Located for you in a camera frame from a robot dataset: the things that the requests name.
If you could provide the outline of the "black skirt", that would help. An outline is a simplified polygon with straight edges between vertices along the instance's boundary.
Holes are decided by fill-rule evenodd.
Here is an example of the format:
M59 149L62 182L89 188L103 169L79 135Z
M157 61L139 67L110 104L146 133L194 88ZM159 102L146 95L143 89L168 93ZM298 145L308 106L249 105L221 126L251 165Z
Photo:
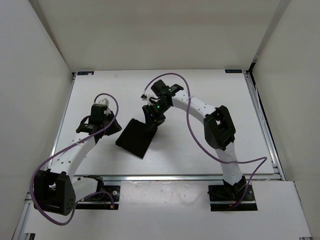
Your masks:
M157 130L156 126L149 128L147 124L132 118L115 144L143 159Z

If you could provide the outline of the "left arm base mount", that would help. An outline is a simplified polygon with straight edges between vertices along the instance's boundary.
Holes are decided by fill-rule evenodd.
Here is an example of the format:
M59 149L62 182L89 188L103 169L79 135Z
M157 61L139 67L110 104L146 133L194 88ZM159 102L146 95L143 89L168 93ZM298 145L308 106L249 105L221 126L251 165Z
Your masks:
M85 175L72 184L77 210L118 210L121 186L104 182L101 176Z

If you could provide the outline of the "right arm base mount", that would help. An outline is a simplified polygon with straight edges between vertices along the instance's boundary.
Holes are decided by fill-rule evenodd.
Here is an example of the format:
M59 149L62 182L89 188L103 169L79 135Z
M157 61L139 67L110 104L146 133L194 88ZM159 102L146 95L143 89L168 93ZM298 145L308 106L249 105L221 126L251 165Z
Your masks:
M227 184L208 185L211 212L248 212L257 211L255 193L251 184L245 184L239 191L233 190Z

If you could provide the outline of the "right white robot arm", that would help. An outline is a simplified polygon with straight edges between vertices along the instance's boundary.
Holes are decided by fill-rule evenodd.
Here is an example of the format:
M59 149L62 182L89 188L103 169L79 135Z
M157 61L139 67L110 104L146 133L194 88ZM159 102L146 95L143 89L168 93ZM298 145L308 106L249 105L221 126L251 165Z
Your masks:
M224 193L230 200L238 199L247 181L236 157L234 144L236 129L227 107L211 106L188 96L185 90L165 93L159 95L158 99L155 99L152 94L142 94L141 98L147 101L147 105L144 105L142 110L145 121L151 128L164 123L164 113L171 107L187 112L188 116L193 116L203 124L205 141L215 150L217 161L221 164Z

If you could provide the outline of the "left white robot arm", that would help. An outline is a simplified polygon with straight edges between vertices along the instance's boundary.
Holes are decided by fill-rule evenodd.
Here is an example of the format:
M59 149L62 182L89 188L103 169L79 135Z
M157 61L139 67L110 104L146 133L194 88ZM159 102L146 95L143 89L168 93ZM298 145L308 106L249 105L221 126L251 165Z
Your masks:
M74 176L102 137L122 129L116 115L108 108L91 111L81 120L71 144L52 156L53 162L46 170L35 171L30 181L30 194L34 207L44 217L48 218L49 213L73 215L78 201L100 200L106 194L100 176Z

